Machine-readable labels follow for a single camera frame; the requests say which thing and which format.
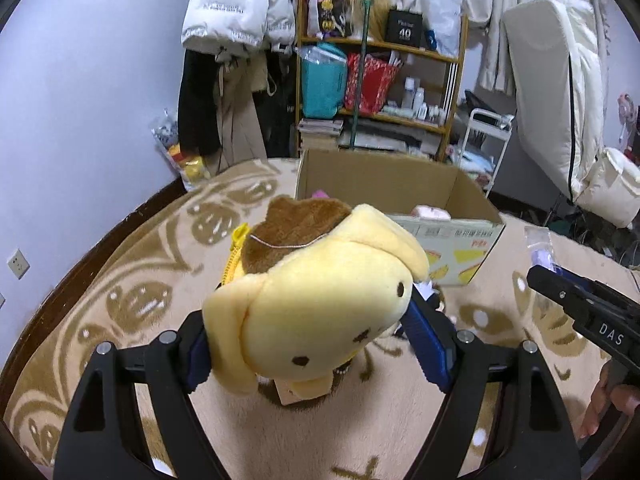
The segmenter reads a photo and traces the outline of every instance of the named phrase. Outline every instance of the hanging clothes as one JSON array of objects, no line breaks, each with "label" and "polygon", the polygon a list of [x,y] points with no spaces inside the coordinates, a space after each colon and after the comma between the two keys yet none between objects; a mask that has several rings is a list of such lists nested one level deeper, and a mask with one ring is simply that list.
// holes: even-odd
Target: hanging clothes
[{"label": "hanging clothes", "polygon": [[296,96],[296,59],[266,53],[268,86],[254,91],[255,111],[262,131],[267,156],[288,157],[292,150]]},{"label": "hanging clothes", "polygon": [[293,0],[189,0],[182,24],[182,45],[218,61],[279,52],[295,35]]},{"label": "hanging clothes", "polygon": [[184,52],[178,98],[178,139],[183,153],[209,156],[220,149],[213,89],[220,65],[213,56]]},{"label": "hanging clothes", "polygon": [[238,59],[233,67],[220,71],[214,101],[222,147],[207,160],[210,171],[217,173],[243,160],[267,158],[252,94],[254,71],[256,67],[261,70],[260,66]]}]

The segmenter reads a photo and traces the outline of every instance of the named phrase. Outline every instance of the white wall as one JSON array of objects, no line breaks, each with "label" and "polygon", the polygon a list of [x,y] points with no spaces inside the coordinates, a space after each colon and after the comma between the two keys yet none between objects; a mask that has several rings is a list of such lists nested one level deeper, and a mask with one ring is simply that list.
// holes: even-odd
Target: white wall
[{"label": "white wall", "polygon": [[607,0],[609,38],[609,107],[604,123],[604,142],[607,146],[624,149],[628,139],[618,142],[622,125],[618,117],[618,96],[629,94],[636,107],[640,105],[640,43],[622,10],[613,0]]},{"label": "white wall", "polygon": [[22,0],[0,33],[0,368],[71,267],[174,179],[148,124],[177,103],[187,2]]}]

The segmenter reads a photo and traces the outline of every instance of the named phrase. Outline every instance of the plastic bag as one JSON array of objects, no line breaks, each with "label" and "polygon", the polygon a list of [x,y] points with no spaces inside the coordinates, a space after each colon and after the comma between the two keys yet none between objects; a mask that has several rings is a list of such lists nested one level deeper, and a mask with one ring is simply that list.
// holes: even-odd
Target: plastic bag
[{"label": "plastic bag", "polygon": [[184,189],[191,191],[198,184],[211,178],[202,157],[199,155],[184,155],[180,151],[178,142],[178,121],[174,114],[164,109],[164,116],[157,118],[151,127],[151,133],[158,144],[158,148],[180,174]]},{"label": "plastic bag", "polygon": [[546,227],[526,226],[524,235],[527,240],[527,249],[531,255],[531,265],[540,265],[556,272],[556,256],[551,242],[551,234]]},{"label": "plastic bag", "polygon": [[422,0],[422,9],[438,53],[458,57],[462,0]]},{"label": "plastic bag", "polygon": [[315,63],[317,65],[323,63],[341,63],[347,64],[346,58],[340,57],[333,52],[323,50],[317,46],[301,46],[296,47],[293,50],[296,51],[302,59],[309,63]]}]

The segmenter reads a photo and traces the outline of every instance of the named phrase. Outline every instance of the plush toy eye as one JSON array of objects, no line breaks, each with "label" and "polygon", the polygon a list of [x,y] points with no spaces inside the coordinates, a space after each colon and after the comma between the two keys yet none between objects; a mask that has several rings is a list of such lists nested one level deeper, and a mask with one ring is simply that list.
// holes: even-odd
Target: plush toy eye
[{"label": "plush toy eye", "polygon": [[309,358],[306,355],[301,355],[298,357],[294,357],[291,362],[296,366],[306,366],[306,364],[309,362]]}]

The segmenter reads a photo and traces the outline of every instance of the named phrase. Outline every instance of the human hand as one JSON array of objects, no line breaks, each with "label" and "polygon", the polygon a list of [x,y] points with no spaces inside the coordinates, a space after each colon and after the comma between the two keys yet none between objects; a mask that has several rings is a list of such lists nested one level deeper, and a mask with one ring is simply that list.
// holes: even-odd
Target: human hand
[{"label": "human hand", "polygon": [[640,405],[640,389],[629,386],[628,384],[616,386],[611,391],[611,394],[607,395],[606,388],[609,368],[610,362],[606,363],[600,371],[600,380],[591,394],[591,402],[584,414],[580,430],[578,430],[578,439],[585,438],[598,431],[600,415],[607,405],[607,400],[611,400],[619,412],[625,413],[625,415],[628,416],[633,416],[636,408]]}]

